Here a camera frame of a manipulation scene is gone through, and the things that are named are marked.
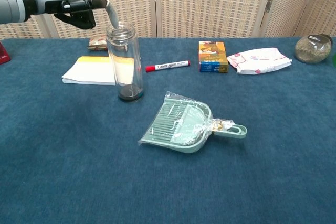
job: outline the light green dustpan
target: light green dustpan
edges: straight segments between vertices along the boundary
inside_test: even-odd
[[[212,133],[245,138],[247,129],[231,120],[213,119],[205,103],[170,95],[164,99],[153,123],[139,142],[192,153],[198,151]]]

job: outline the white notepad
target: white notepad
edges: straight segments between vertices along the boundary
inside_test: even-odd
[[[115,85],[110,57],[82,56],[62,76],[63,83]]]

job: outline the jar lid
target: jar lid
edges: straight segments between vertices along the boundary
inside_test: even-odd
[[[329,42],[329,39],[325,36],[319,35],[319,34],[312,34],[308,36],[308,39],[310,41],[313,41],[315,43],[321,43],[321,44],[325,44]]]
[[[332,38],[329,35],[326,35],[326,34],[321,34],[321,35],[327,37],[330,40],[330,43],[331,43],[331,46],[332,46]]]

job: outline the dustpan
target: dustpan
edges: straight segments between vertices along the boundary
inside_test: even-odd
[[[232,120],[214,119],[209,106],[203,102],[167,92],[154,121],[139,143],[192,153],[198,151],[212,133],[245,138],[247,129]]]

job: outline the small box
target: small box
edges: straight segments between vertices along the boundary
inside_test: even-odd
[[[200,72],[228,72],[229,64],[223,42],[199,41],[198,60]]]

